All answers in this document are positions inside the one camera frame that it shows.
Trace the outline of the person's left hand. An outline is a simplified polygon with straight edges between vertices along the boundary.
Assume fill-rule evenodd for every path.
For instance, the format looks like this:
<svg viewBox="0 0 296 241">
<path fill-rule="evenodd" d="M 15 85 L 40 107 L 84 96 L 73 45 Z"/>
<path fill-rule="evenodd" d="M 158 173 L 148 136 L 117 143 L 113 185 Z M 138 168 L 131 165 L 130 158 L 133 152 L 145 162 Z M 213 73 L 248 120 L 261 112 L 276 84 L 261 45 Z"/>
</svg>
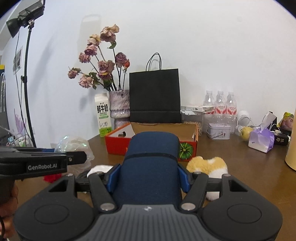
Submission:
<svg viewBox="0 0 296 241">
<path fill-rule="evenodd" d="M 11 190 L 10 199 L 1 205 L 1 217 L 4 223 L 4 239 L 11 238 L 15 233 L 15 227 L 13 224 L 13 217 L 18 207 L 18 187 L 14 183 Z"/>
</svg>

